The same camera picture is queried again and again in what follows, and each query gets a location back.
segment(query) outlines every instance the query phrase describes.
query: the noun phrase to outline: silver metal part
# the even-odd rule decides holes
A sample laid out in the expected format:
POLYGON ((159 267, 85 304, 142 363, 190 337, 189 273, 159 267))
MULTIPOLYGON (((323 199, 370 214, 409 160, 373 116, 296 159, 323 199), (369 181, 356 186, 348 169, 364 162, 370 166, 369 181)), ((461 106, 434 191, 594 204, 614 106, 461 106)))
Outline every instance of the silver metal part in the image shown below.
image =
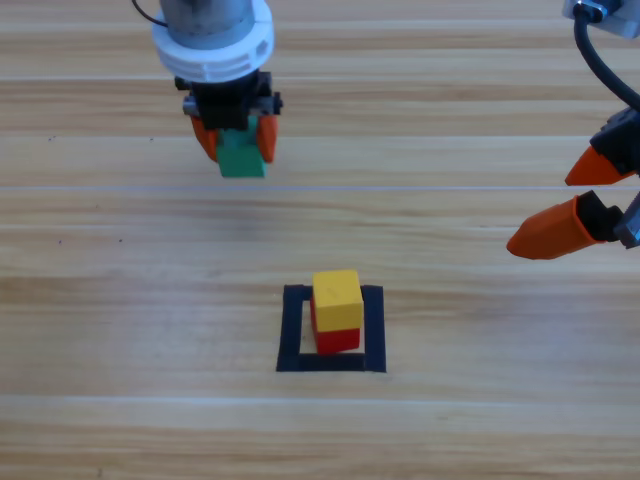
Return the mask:
POLYGON ((640 194, 631 202, 613 232, 627 249, 640 246, 640 194))
POLYGON ((252 0, 160 0, 169 35, 196 50, 242 40, 256 23, 252 0))
POLYGON ((590 10, 592 10, 594 13, 598 13, 599 18, 594 18, 595 22, 598 22, 598 23, 602 22, 605 18, 609 16, 609 11, 607 10, 607 8, 604 5, 601 5, 600 3, 598 3, 597 1, 571 0, 570 4, 571 4, 572 15, 574 11, 573 9, 577 5, 584 5, 585 7, 588 7, 590 10))
MULTIPOLYGON (((565 0, 562 14, 573 20, 573 9, 577 3, 578 0, 565 0)), ((637 38, 640 36, 640 0, 622 0, 622 8, 608 12, 607 18, 593 27, 623 38, 637 38)))

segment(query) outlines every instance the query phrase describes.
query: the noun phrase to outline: red block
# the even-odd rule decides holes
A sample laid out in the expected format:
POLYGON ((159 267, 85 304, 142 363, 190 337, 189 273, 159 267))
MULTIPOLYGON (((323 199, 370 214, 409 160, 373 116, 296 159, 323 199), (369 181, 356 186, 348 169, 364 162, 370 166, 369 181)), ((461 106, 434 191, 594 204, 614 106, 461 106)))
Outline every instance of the red block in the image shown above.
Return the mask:
POLYGON ((311 298, 311 326, 313 327, 313 336, 316 340, 316 348, 319 355, 332 355, 360 347, 359 328, 335 332, 318 332, 313 297, 311 298))

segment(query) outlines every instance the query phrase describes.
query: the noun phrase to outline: green block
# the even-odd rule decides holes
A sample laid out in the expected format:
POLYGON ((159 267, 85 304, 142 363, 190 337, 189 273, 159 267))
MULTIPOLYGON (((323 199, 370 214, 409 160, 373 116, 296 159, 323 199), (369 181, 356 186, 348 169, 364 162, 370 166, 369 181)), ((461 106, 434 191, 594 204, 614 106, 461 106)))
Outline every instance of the green block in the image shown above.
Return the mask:
POLYGON ((267 176, 267 166, 258 147, 218 147, 220 174, 225 178, 249 178, 267 176))
POLYGON ((220 174, 225 178, 264 178, 267 166, 256 142, 258 119, 249 118, 249 129, 222 130, 216 153, 220 174))

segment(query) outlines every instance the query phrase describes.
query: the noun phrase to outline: black cable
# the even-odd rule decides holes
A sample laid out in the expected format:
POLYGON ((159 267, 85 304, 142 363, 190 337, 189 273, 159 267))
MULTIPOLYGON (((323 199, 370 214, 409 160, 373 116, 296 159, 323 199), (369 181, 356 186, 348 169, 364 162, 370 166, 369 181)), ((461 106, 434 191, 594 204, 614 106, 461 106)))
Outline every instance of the black cable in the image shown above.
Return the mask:
POLYGON ((589 40, 589 24, 591 14, 587 11, 576 11, 576 21, 574 24, 574 34, 578 50, 591 68, 591 71, 600 81, 611 90, 620 100, 629 105, 635 111, 640 112, 640 95, 629 85, 624 83, 613 71, 602 61, 595 48, 589 40))
POLYGON ((131 0, 131 3, 133 3, 133 6, 136 7, 136 10, 138 10, 138 13, 142 15, 144 18, 146 18, 147 20, 149 20, 150 22, 155 23, 156 25, 160 25, 161 27, 169 27, 169 25, 167 25, 165 22, 156 20, 151 15, 147 14, 147 12, 142 10, 140 5, 138 5, 138 0, 131 0))

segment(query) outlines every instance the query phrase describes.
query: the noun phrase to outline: metal cylinder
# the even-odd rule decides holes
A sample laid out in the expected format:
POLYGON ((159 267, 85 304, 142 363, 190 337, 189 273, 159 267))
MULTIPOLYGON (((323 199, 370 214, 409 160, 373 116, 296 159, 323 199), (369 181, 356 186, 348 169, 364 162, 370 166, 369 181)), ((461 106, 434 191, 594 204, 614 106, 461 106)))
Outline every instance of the metal cylinder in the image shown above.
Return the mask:
POLYGON ((169 35, 197 50, 223 48, 253 28, 252 0, 160 0, 169 35))

